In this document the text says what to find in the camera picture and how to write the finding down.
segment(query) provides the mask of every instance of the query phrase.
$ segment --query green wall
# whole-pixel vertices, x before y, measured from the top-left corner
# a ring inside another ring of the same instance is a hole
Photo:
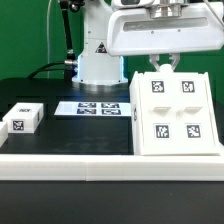
[[[0,14],[0,79],[26,77],[47,63],[48,0],[7,0]],[[73,47],[77,54],[83,45],[83,15],[69,13]],[[66,46],[60,7],[53,0],[50,16],[51,61],[64,60]],[[161,62],[168,62],[167,56]],[[134,71],[153,71],[148,56],[126,58],[126,76],[132,78]],[[224,49],[218,52],[182,54],[176,69],[181,72],[209,72],[213,97],[224,104]],[[62,77],[60,72],[51,77]]]

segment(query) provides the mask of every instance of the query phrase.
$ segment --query small white block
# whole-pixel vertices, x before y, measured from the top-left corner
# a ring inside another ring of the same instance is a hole
[[[34,133],[43,118],[42,103],[17,103],[4,117],[9,133]]]
[[[0,122],[0,147],[8,138],[8,128],[6,122]]]

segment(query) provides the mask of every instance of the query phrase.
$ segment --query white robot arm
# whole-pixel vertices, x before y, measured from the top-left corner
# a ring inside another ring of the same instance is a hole
[[[209,8],[186,0],[149,0],[133,8],[132,3],[122,5],[124,1],[114,0],[118,10],[109,22],[107,46],[112,56],[179,54],[224,45],[222,2],[208,3]]]

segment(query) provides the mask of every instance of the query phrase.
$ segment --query black cable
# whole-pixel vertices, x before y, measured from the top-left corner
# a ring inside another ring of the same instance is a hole
[[[49,68],[49,67],[55,66],[55,65],[62,65],[62,64],[64,65],[64,62],[63,61],[57,61],[57,62],[52,62],[52,63],[46,64],[46,65],[40,67],[39,69],[37,69],[36,71],[30,73],[27,76],[27,78],[28,79],[32,79],[37,73],[39,73],[41,71],[47,71],[47,70],[45,70],[45,68]]]
[[[63,68],[43,69],[43,70],[36,71],[37,72],[36,75],[40,72],[51,72],[51,71],[73,71],[73,70],[72,69],[63,69]]]

